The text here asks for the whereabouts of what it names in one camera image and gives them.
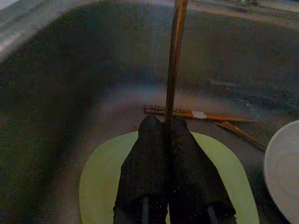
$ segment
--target sink basin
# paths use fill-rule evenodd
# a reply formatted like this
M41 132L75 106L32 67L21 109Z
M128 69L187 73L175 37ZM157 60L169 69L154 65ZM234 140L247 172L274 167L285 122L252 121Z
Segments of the sink basin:
M0 221L79 224L90 154L137 130L144 104L165 105L173 5L38 2L0 24ZM190 1L175 107L255 118L238 126L267 144L299 119L298 24L292 12ZM187 123L238 156L260 223L288 223L266 190L262 149L213 122Z

